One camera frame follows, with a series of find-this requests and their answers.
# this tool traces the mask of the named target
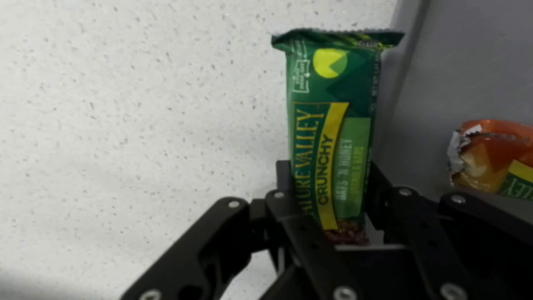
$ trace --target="snack bar wrapper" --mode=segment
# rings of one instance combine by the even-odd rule
[[[467,122],[453,134],[448,159],[457,186],[533,201],[533,127]]]
[[[367,242],[363,199],[382,52],[402,37],[292,31],[272,39],[287,56],[293,197],[337,244]]]

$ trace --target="screw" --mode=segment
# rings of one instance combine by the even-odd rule
[[[285,199],[285,194],[282,191],[273,194],[275,199]]]
[[[350,287],[338,287],[333,292],[333,299],[335,300],[357,300],[357,294]]]
[[[410,189],[400,189],[398,194],[403,196],[403,197],[413,196],[413,192]]]
[[[443,284],[440,287],[440,296],[443,296],[445,300],[468,300],[465,289],[455,284]]]
[[[452,196],[452,202],[455,204],[467,204],[467,199],[462,196]]]
[[[138,300],[162,300],[160,291],[147,291]]]
[[[228,204],[228,207],[230,209],[237,209],[237,207],[240,207],[240,202],[233,201],[233,202]]]

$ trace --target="gray surface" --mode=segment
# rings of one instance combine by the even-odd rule
[[[413,26],[420,4],[400,2],[395,24]],[[408,44],[387,57],[375,161],[395,186],[450,192],[447,144],[465,121],[533,124],[532,11],[530,0],[432,0],[412,61]],[[532,204],[490,199],[533,221]]]

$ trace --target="green wrapper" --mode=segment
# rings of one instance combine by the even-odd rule
[[[353,232],[363,229],[380,59],[402,37],[292,31],[272,39],[287,54],[293,197],[305,214],[343,241],[357,239]]]

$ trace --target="yellow label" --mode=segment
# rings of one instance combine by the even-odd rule
[[[317,149],[315,194],[320,222],[325,231],[338,229],[333,209],[333,157],[347,111],[348,104],[333,102],[330,106]]]
[[[520,177],[533,184],[533,169],[518,161],[513,161],[508,174],[513,174],[515,177]]]
[[[348,52],[338,49],[318,49],[313,56],[313,69],[322,79],[337,79],[348,67]]]

